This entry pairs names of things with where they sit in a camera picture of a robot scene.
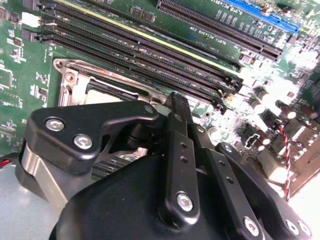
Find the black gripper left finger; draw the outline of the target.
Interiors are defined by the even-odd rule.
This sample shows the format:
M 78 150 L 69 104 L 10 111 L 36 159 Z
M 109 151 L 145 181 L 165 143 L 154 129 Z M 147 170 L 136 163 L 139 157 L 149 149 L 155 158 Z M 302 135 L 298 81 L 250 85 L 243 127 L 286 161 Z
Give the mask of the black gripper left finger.
M 83 178 L 94 164 L 139 148 L 159 153 L 165 163 L 160 212 L 186 229 L 200 216 L 194 143 L 188 136 L 193 120 L 188 100 L 176 92 L 164 106 L 168 114 L 140 100 L 38 109 L 27 120 L 23 168 L 37 176 L 28 167 L 31 157 Z

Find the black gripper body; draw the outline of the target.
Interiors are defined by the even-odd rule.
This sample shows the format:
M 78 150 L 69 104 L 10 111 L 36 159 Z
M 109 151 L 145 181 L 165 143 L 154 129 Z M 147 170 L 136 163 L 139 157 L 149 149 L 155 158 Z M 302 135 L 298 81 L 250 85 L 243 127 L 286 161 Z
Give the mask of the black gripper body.
M 165 200 L 165 160 L 146 156 L 77 193 L 65 206 L 52 240 L 230 240 L 207 172 L 195 171 L 199 218 Z

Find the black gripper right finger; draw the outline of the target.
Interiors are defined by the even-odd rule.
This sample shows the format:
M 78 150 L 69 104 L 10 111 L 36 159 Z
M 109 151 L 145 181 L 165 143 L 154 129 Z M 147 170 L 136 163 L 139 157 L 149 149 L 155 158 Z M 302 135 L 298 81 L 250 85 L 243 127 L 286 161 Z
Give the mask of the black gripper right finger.
M 198 124 L 188 125 L 195 161 L 203 166 L 214 190 L 230 240 L 312 240 L 308 225 L 243 159 L 234 147 L 213 146 Z

